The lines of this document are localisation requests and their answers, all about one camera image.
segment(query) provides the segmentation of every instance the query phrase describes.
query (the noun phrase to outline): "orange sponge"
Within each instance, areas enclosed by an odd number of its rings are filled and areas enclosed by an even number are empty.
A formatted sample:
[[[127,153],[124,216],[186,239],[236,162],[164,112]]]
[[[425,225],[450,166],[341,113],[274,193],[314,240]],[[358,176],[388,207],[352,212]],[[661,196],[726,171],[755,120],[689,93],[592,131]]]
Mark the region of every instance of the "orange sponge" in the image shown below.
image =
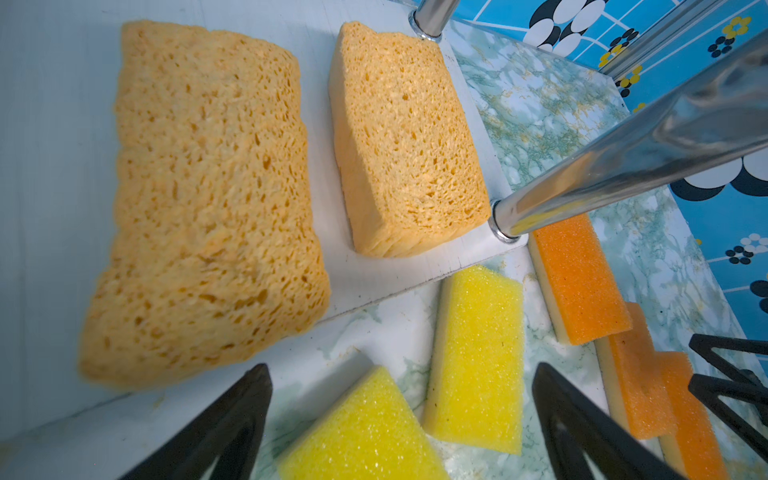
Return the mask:
[[[632,330],[594,341],[611,417],[640,440],[674,433],[664,380],[640,305],[627,303]]]
[[[664,459],[689,480],[727,479],[707,410],[688,392],[688,382],[694,376],[688,355],[682,352],[656,355],[677,420],[677,433],[660,438]]]
[[[632,328],[586,214],[534,231],[528,247],[560,343],[581,345]]]

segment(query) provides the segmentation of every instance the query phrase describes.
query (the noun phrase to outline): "white tray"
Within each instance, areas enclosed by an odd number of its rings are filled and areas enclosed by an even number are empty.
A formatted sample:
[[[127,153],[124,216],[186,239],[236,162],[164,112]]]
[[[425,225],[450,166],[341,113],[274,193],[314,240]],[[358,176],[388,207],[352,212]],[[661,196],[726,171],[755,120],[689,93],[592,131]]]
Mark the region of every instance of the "white tray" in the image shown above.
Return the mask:
[[[343,22],[414,35],[409,9],[386,0],[13,2],[0,15],[0,439],[114,397],[83,383],[78,335],[114,234],[118,151],[112,104],[120,25],[149,18],[264,38],[301,67],[315,228],[333,297],[324,319],[410,290],[525,244],[487,226],[423,255],[373,260],[352,249],[327,93]],[[488,193],[510,194],[455,56],[440,44],[464,106]]]

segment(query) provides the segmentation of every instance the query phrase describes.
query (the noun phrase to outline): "sponge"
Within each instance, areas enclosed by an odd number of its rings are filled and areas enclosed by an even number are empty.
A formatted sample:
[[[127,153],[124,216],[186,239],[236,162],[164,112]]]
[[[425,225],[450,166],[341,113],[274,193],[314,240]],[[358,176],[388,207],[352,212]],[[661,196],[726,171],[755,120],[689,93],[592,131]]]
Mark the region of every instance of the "sponge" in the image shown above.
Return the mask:
[[[656,354],[667,387],[677,433],[661,437],[667,463],[689,480],[727,480],[723,456],[704,405],[688,391],[694,369],[682,352]]]
[[[346,23],[328,89],[358,253],[410,257],[488,220],[477,151],[435,42]]]
[[[632,328],[587,214],[535,230],[528,249],[560,343],[582,345]]]
[[[241,362],[325,312],[299,63],[228,31],[131,22],[115,102],[118,227],[80,371],[119,389]]]
[[[611,417],[640,440],[675,432],[664,380],[640,305],[627,303],[632,330],[594,341]]]
[[[522,285],[482,266],[447,279],[424,430],[438,440],[520,455]]]
[[[277,472],[282,480],[449,480],[381,366],[280,456]]]

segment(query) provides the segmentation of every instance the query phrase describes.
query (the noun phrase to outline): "cellulose sponge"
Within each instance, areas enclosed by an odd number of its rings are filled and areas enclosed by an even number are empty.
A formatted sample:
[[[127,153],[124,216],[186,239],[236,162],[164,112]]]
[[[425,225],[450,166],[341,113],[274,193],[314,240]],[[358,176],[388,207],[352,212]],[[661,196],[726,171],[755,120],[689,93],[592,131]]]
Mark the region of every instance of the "cellulose sponge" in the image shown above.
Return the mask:
[[[228,31],[122,30],[117,234],[80,345],[95,382],[142,389],[241,362],[325,312],[299,63]]]
[[[435,42],[346,23],[328,89],[358,253],[410,257],[488,220],[478,155]]]

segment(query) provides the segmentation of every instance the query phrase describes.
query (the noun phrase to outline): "yellow foam sponge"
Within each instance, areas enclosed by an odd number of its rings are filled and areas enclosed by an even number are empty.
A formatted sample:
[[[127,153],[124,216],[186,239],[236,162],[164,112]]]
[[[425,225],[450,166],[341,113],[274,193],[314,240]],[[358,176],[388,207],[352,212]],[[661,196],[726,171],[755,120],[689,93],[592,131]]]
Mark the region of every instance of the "yellow foam sponge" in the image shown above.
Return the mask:
[[[392,377],[376,367],[283,454],[282,480],[449,480]]]
[[[445,281],[424,430],[439,440],[520,455],[523,293],[482,266]]]

